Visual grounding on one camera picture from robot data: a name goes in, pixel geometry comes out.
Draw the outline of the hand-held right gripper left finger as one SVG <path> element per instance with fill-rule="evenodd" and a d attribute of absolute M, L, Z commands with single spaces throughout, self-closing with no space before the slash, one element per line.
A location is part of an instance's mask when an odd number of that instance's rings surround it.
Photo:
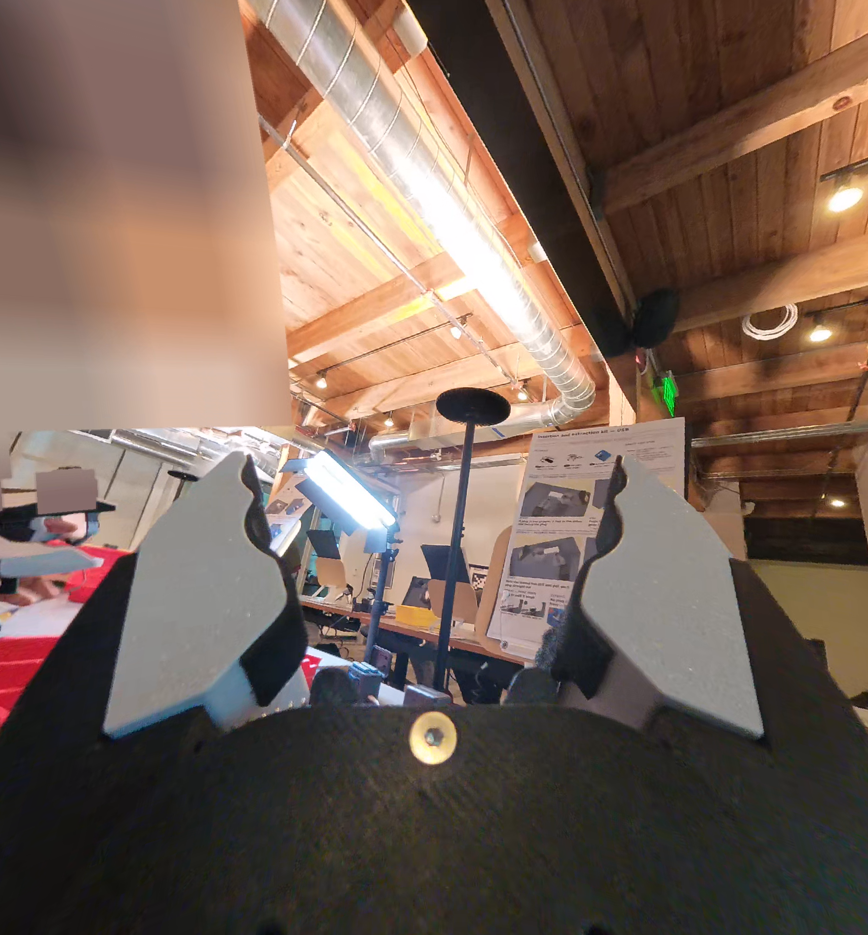
<path fill-rule="evenodd" d="M 253 461 L 238 452 L 157 521 L 136 554 L 106 734 L 197 707 L 230 730 L 307 703 L 307 632 L 270 543 Z"/>

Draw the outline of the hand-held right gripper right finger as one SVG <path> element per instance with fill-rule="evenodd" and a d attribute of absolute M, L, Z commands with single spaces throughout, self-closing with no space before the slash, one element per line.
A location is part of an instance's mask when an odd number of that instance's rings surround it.
<path fill-rule="evenodd" d="M 639 732 L 670 710 L 760 740 L 731 555 L 709 524 L 621 456 L 595 549 L 535 656 L 559 703 Z"/>

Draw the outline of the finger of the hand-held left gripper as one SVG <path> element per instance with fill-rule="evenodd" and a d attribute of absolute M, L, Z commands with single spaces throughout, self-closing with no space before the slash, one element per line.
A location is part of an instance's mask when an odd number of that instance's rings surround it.
<path fill-rule="evenodd" d="M 103 559 L 66 544 L 13 542 L 0 537 L 0 579 L 66 575 L 102 565 Z"/>

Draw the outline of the led light panel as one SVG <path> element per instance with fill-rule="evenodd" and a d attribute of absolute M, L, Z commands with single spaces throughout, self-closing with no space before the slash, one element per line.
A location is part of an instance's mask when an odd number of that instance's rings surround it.
<path fill-rule="evenodd" d="M 358 529 L 397 528 L 393 508 L 331 452 L 322 450 L 308 458 L 289 459 L 280 470 L 303 477 L 296 489 L 348 536 Z"/>

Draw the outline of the light panel stand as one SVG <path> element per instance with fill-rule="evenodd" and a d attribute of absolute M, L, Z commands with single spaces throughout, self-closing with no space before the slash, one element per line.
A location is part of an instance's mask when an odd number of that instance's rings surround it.
<path fill-rule="evenodd" d="M 367 641 L 364 655 L 364 661 L 370 665 L 373 664 L 372 659 L 380 629 L 381 616 L 384 614 L 385 610 L 384 591 L 386 588 L 386 581 L 388 579 L 389 567 L 397 555 L 396 545 L 400 544 L 401 542 L 401 540 L 397 537 L 399 531 L 400 526 L 398 522 L 395 522 L 385 527 L 384 529 L 372 529 L 368 533 L 368 542 L 366 548 L 368 548 L 370 544 L 378 545 L 380 547 L 378 549 L 379 569 L 369 616 Z"/>

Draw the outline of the dark grey battery pack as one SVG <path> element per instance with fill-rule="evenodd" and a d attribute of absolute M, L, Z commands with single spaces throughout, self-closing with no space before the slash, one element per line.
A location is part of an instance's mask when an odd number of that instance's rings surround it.
<path fill-rule="evenodd" d="M 381 698 L 381 684 L 391 672 L 392 660 L 392 651 L 376 645 L 368 658 L 351 663 L 348 677 L 359 702 Z"/>

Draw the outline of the wooden work table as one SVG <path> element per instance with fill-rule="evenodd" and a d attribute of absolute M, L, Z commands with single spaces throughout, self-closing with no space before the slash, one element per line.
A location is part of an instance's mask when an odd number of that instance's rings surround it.
<path fill-rule="evenodd" d="M 327 603 L 325 601 L 307 596 L 300 596 L 299 601 L 304 607 L 309 607 L 312 610 L 321 613 L 332 614 L 335 616 L 342 616 L 344 618 L 356 620 L 360 625 L 368 625 L 371 617 L 371 614 L 355 611 L 351 606 Z M 440 635 L 440 620 L 438 619 L 435 620 L 435 624 L 432 627 L 428 626 L 428 628 L 424 628 L 412 625 L 404 625 L 398 622 L 393 615 L 384 614 L 381 616 L 380 627 L 381 629 L 386 629 L 407 637 L 419 638 L 434 644 L 438 642 Z M 464 633 L 451 633 L 450 648 L 472 652 L 479 655 L 483 654 L 495 659 L 509 661 L 515 664 L 526 665 L 530 664 L 531 662 L 528 659 L 521 658 L 502 650 L 500 644 L 498 644 L 495 640 L 488 640 L 486 637 L 483 639 L 478 639 L 474 634 L 470 636 Z"/>

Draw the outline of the black stand with round top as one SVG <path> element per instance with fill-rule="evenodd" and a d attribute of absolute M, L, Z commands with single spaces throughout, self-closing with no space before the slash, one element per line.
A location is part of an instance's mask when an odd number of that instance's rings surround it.
<path fill-rule="evenodd" d="M 439 415 L 451 422 L 462 423 L 464 425 L 463 447 L 451 532 L 451 544 L 448 555 L 447 574 L 444 579 L 438 652 L 433 677 L 434 688 L 439 691 L 445 691 L 451 638 L 452 610 L 462 555 L 463 521 L 475 433 L 479 427 L 493 427 L 503 423 L 510 416 L 510 402 L 499 393 L 488 389 L 454 388 L 441 393 L 437 398 L 436 405 Z"/>

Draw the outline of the black ceiling speaker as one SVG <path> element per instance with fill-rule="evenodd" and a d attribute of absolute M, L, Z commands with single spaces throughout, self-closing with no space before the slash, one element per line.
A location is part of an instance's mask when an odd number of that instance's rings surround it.
<path fill-rule="evenodd" d="M 681 307 L 681 294 L 673 288 L 656 289 L 638 300 L 631 321 L 619 312 L 599 312 L 588 330 L 605 358 L 636 350 L 650 350 L 673 332 Z"/>

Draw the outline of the silver ventilation duct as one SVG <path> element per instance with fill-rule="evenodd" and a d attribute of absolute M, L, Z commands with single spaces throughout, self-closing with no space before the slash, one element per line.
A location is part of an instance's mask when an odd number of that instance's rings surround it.
<path fill-rule="evenodd" d="M 517 434 L 561 427 L 588 411 L 595 400 L 591 376 L 348 5 L 253 1 L 250 7 L 558 391 L 555 400 L 514 406 L 506 427 Z"/>

